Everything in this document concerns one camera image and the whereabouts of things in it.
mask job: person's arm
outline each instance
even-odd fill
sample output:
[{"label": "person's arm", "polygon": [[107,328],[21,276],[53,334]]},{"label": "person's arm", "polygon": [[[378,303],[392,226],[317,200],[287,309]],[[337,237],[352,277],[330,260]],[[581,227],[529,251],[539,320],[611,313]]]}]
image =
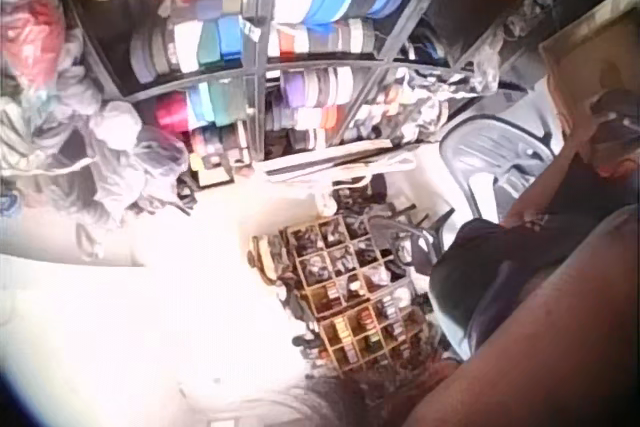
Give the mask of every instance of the person's arm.
[{"label": "person's arm", "polygon": [[560,153],[533,184],[516,199],[501,224],[504,227],[513,227],[544,213],[567,175],[569,165],[580,147],[591,138],[600,123],[614,118],[615,114],[607,113],[603,116],[590,117],[574,126]]},{"label": "person's arm", "polygon": [[638,214],[600,224],[404,427],[614,425],[638,387]]}]

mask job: white floor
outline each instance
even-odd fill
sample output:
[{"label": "white floor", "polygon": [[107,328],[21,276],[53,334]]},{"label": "white floor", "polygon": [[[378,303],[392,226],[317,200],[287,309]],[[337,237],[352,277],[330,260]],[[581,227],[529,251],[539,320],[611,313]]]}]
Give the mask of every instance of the white floor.
[{"label": "white floor", "polygon": [[[545,96],[539,85],[504,116],[536,131],[542,113],[557,150]],[[471,213],[438,145],[417,157],[416,170],[388,175],[390,199],[432,218],[455,207],[451,242]],[[250,235],[317,215],[311,198],[284,193],[254,181],[207,191],[191,218],[165,211],[115,234],[107,266],[62,265],[80,259],[73,224],[55,213],[3,220],[3,373],[64,427],[204,427],[230,402],[300,379],[299,326],[245,262]]]}]

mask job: chair backrest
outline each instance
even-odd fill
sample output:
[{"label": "chair backrest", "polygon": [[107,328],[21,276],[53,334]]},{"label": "chair backrest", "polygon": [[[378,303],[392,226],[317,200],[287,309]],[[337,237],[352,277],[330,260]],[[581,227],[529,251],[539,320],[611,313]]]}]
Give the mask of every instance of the chair backrest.
[{"label": "chair backrest", "polygon": [[440,155],[462,189],[474,217],[482,214],[470,179],[480,173],[495,177],[493,187],[499,218],[554,156],[548,141],[492,115],[476,115],[453,127],[440,142]]}]

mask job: person's hand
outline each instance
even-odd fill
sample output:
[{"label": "person's hand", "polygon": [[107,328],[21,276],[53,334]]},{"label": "person's hand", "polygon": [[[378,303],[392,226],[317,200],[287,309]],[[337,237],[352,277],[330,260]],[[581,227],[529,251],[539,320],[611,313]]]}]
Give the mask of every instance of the person's hand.
[{"label": "person's hand", "polygon": [[616,117],[617,114],[615,112],[604,112],[595,115],[588,113],[576,120],[565,143],[579,149],[593,137],[600,124],[610,122]]}]

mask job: hair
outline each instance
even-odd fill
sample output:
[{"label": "hair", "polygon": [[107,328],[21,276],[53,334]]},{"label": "hair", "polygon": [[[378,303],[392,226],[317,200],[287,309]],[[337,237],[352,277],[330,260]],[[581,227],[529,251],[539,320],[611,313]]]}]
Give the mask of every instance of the hair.
[{"label": "hair", "polygon": [[[401,387],[392,371],[310,378],[262,402],[295,412],[309,427],[401,427],[414,407],[455,368],[453,361],[425,365],[421,374]],[[371,394],[382,392],[391,393],[372,403]]]}]

